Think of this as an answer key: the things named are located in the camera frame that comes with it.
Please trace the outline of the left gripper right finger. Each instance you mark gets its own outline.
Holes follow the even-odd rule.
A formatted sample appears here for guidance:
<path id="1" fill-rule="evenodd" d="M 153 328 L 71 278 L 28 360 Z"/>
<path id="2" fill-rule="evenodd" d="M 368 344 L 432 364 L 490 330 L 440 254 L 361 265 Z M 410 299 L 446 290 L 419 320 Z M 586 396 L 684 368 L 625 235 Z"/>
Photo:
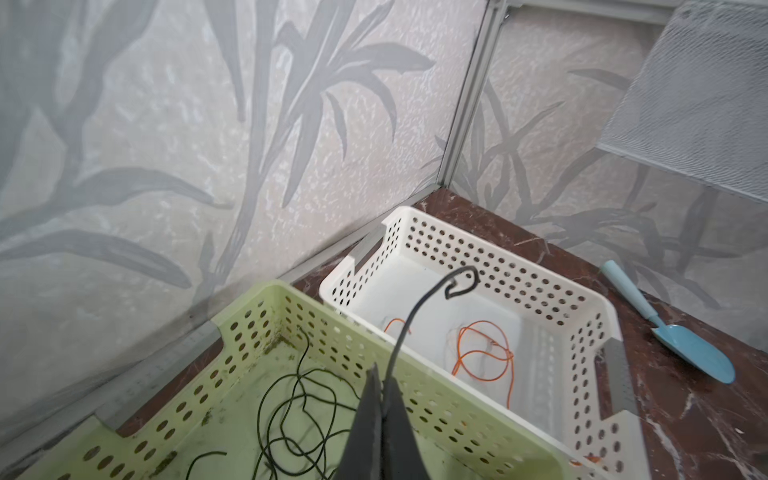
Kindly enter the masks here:
<path id="1" fill-rule="evenodd" d="M 397 381 L 384 382 L 382 400 L 381 478 L 429 480 Z"/>

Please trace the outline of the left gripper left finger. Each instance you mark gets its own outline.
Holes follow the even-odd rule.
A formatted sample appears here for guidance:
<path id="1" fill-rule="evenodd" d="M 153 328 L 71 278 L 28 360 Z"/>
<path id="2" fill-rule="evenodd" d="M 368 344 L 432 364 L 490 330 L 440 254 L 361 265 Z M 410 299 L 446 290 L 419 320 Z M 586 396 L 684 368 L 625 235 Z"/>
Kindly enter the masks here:
<path id="1" fill-rule="evenodd" d="M 381 478 L 382 391 L 378 366 L 367 371 L 366 383 L 333 479 Z"/>

